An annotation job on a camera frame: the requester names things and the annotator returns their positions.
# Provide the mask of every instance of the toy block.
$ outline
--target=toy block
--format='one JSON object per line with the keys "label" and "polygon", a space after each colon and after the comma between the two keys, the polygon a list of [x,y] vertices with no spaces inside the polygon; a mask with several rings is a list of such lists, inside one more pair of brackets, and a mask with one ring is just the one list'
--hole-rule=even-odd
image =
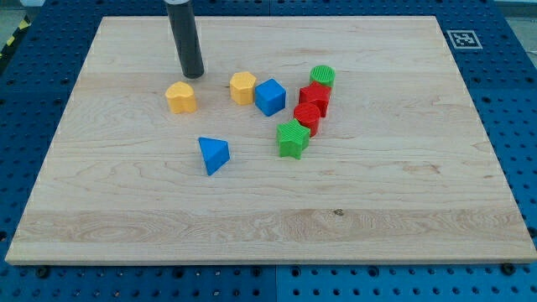
{"label": "toy block", "polygon": [[315,104],[321,111],[321,117],[326,117],[331,90],[329,86],[323,86],[316,81],[312,81],[309,86],[300,88],[299,103],[310,102]]}
{"label": "toy block", "polygon": [[310,72],[310,82],[317,81],[324,86],[333,87],[336,72],[327,65],[318,65],[313,67]]}
{"label": "toy block", "polygon": [[290,122],[278,125],[276,138],[280,157],[291,156],[300,159],[302,150],[310,143],[310,130],[293,118]]}
{"label": "toy block", "polygon": [[317,134],[321,111],[316,105],[309,102],[300,103],[293,110],[293,116],[299,121],[300,125],[309,128],[311,138]]}
{"label": "toy block", "polygon": [[248,105],[253,103],[253,89],[257,79],[247,71],[238,72],[232,76],[229,81],[229,90],[232,99],[239,105]]}
{"label": "toy block", "polygon": [[265,81],[255,87],[255,105],[270,117],[285,108],[285,89],[275,79]]}
{"label": "toy block", "polygon": [[182,81],[174,83],[166,90],[166,99],[172,113],[194,112],[197,109],[194,89]]}
{"label": "toy block", "polygon": [[207,169],[212,175],[229,160],[229,147],[226,141],[214,138],[198,138],[201,154]]}

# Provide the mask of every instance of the yellow and black tape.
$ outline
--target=yellow and black tape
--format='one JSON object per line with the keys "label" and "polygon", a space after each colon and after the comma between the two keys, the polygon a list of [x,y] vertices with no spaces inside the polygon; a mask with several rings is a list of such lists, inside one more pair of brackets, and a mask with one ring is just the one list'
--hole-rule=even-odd
{"label": "yellow and black tape", "polygon": [[29,27],[30,20],[27,16],[24,17],[23,21],[21,21],[18,27],[15,29],[15,32],[2,47],[2,51],[0,51],[0,75],[8,67],[9,61],[12,59],[15,50],[18,48],[24,36],[28,32]]}

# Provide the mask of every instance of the red block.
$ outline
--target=red block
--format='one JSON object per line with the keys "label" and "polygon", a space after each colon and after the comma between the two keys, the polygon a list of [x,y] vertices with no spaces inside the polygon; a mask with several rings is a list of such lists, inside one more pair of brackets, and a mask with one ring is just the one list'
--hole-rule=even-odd
{"label": "red block", "polygon": [[332,88],[312,81],[309,86],[300,88],[299,103],[310,102],[321,111],[321,117],[326,117]]}
{"label": "red block", "polygon": [[317,134],[321,111],[316,105],[309,102],[299,103],[295,107],[293,115],[299,121],[300,125],[310,129],[310,138]]}

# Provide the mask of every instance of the wooden surface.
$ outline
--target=wooden surface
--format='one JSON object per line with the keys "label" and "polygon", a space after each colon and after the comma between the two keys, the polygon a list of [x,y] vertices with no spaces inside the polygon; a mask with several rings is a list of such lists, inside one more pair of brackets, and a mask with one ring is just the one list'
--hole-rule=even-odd
{"label": "wooden surface", "polygon": [[[167,18],[104,18],[9,249],[11,264],[490,263],[536,259],[432,17],[198,18],[198,111],[169,113]],[[310,68],[336,84],[302,160],[278,157]],[[287,107],[231,100],[234,72]],[[197,138],[232,159],[206,175]]]}

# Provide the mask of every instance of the blue pyramid block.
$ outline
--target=blue pyramid block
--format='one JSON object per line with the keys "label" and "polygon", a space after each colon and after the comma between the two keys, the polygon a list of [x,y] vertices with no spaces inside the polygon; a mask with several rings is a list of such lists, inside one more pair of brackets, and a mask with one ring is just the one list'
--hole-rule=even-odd
{"label": "blue pyramid block", "polygon": [[275,79],[270,79],[255,87],[255,105],[270,117],[285,108],[285,94],[285,89]]}
{"label": "blue pyramid block", "polygon": [[207,173],[212,175],[229,160],[227,142],[214,138],[198,138],[198,142]]}

